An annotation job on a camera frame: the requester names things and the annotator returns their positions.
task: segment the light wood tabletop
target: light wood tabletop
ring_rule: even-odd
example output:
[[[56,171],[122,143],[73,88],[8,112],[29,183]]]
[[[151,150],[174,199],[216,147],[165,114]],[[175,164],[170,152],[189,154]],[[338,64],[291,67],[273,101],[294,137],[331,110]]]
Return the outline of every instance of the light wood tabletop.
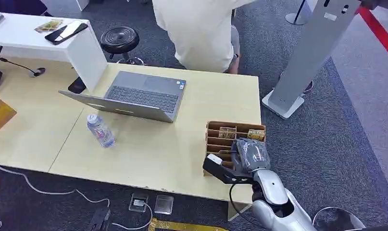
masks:
[[[0,99],[17,111],[0,130],[0,165],[47,172],[84,108],[57,92],[77,74],[68,63],[9,60],[47,71],[30,77],[28,70],[0,62]]]
[[[258,78],[126,64],[108,64],[92,95],[103,97],[119,71],[187,81],[175,123],[169,124],[85,107],[50,173],[216,200],[229,200],[229,187],[204,177],[206,124],[211,120],[261,124]],[[68,104],[76,101],[61,99]],[[99,146],[86,117],[97,113],[116,136]],[[250,185],[233,191],[235,202],[251,204]]]

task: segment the black cable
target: black cable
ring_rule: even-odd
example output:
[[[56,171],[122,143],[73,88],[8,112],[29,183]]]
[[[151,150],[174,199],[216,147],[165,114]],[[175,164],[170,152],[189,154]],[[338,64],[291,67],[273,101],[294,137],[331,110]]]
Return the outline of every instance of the black cable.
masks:
[[[266,229],[265,227],[263,227],[262,225],[258,224],[258,223],[255,223],[253,221],[251,221],[249,218],[247,218],[245,215],[243,215],[238,208],[236,208],[235,204],[233,203],[233,200],[232,200],[232,189],[233,187],[235,186],[236,184],[232,184],[231,186],[231,189],[229,190],[229,199],[231,200],[231,204],[232,204],[232,207],[233,209],[241,216],[243,217],[247,222],[249,222],[250,224],[252,225],[255,225],[259,228],[262,228],[262,229]]]
[[[19,65],[19,64],[13,63],[13,62],[10,62],[10,61],[8,61],[8,60],[7,60],[7,59],[5,59],[5,58],[1,58],[1,57],[0,57],[0,61],[2,61],[2,62],[5,62],[5,63],[10,63],[10,64],[13,64],[13,65],[16,65],[16,66],[19,66],[19,67],[22,67],[22,68],[25,68],[25,69],[27,69],[27,70],[29,70],[30,72],[32,72],[32,73],[34,73],[34,74],[35,74],[35,72],[34,72],[33,70],[29,69],[28,67],[26,67],[26,66],[22,66],[22,65]]]

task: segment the laptop logo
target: laptop logo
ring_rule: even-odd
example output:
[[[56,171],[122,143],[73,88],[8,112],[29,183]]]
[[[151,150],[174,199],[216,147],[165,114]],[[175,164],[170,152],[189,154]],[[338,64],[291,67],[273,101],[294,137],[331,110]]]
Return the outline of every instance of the laptop logo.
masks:
[[[116,111],[119,111],[119,112],[126,112],[126,113],[134,113],[134,112],[130,112],[130,111],[126,111],[126,110],[120,110],[120,109],[115,109]]]

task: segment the red rope barrier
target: red rope barrier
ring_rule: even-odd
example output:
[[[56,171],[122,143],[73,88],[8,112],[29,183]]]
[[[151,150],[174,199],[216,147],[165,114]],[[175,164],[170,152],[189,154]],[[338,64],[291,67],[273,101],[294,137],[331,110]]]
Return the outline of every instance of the red rope barrier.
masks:
[[[372,30],[372,32],[375,34],[375,36],[378,38],[378,40],[382,43],[382,45],[388,52],[387,31],[367,8],[360,7],[358,11],[363,20],[366,22],[366,24],[368,24],[369,28]]]

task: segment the black phone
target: black phone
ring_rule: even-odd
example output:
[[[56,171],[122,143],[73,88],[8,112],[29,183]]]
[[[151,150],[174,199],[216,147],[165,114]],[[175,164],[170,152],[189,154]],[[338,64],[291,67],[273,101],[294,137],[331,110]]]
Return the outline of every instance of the black phone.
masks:
[[[80,94],[82,93],[84,90],[86,89],[86,86],[85,84],[83,83],[83,81],[81,80],[80,77],[78,77],[69,87],[68,87],[68,90],[73,92],[73,93],[76,93],[76,94]]]
[[[79,20],[73,21],[70,24],[59,28],[58,30],[45,36],[45,39],[50,41],[54,45],[61,44],[70,37],[76,35],[82,30],[86,29],[88,26],[85,23],[82,23]]]

